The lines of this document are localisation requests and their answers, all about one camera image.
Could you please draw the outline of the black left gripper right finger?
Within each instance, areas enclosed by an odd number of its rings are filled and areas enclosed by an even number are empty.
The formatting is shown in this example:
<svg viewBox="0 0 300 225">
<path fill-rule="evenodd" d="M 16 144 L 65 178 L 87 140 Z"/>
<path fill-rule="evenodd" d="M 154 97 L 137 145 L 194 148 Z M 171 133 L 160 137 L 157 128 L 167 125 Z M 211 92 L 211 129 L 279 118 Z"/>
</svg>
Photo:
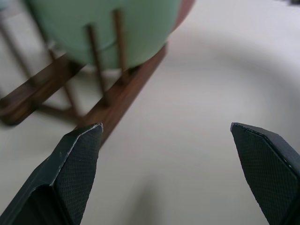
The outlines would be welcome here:
<svg viewBox="0 0 300 225">
<path fill-rule="evenodd" d="M 280 135 L 233 122 L 240 164 L 269 225 L 300 225 L 300 154 Z"/>
</svg>

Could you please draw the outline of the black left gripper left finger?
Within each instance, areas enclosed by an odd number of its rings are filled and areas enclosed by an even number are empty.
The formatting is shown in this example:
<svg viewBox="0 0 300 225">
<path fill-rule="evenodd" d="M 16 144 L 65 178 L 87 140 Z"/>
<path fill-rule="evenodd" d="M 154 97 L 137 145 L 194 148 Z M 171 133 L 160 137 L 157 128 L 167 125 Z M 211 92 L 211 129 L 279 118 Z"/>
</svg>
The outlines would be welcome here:
<svg viewBox="0 0 300 225">
<path fill-rule="evenodd" d="M 0 215 L 0 225 L 80 225 L 102 135 L 102 123 L 65 134 Z"/>
</svg>

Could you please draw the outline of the wooden dish rack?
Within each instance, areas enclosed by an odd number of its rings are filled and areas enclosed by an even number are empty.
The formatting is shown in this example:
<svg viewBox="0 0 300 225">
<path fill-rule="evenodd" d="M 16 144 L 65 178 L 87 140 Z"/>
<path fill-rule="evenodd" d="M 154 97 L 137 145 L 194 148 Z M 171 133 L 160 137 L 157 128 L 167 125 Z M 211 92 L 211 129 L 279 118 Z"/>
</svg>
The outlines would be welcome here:
<svg viewBox="0 0 300 225">
<path fill-rule="evenodd" d="M 0 121 L 7 126 L 16 126 L 34 111 L 41 111 L 73 121 L 77 127 L 101 122 L 104 125 L 102 140 L 106 141 L 148 79 L 163 61 L 167 52 L 167 46 L 163 46 L 145 63 L 135 68 L 127 68 L 122 30 L 123 20 L 119 9 L 114 10 L 113 20 L 117 34 L 120 77 L 112 87 L 105 88 L 101 60 L 96 54 L 96 30 L 92 25 L 87 25 L 88 40 L 102 97 L 86 115 L 81 116 L 68 81 L 79 73 L 83 65 L 70 60 L 66 55 L 55 57 L 54 53 L 50 51 L 51 64 L 36 75 L 31 75 L 4 24 L 3 14 L 0 13 L 0 34 L 27 79 L 25 83 L 6 96 L 0 93 Z"/>
</svg>

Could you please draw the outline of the green plate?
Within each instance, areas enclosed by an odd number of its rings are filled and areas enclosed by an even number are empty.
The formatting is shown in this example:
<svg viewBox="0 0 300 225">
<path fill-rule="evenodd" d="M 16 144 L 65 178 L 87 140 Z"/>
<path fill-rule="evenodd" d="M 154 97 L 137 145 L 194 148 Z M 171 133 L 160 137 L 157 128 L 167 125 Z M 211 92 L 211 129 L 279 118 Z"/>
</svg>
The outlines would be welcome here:
<svg viewBox="0 0 300 225">
<path fill-rule="evenodd" d="M 105 68 L 118 68 L 113 11 L 122 15 L 126 65 L 153 57 L 173 30 L 180 0 L 30 0 L 46 36 L 82 64 L 92 63 L 85 26 L 96 28 L 98 51 Z"/>
</svg>

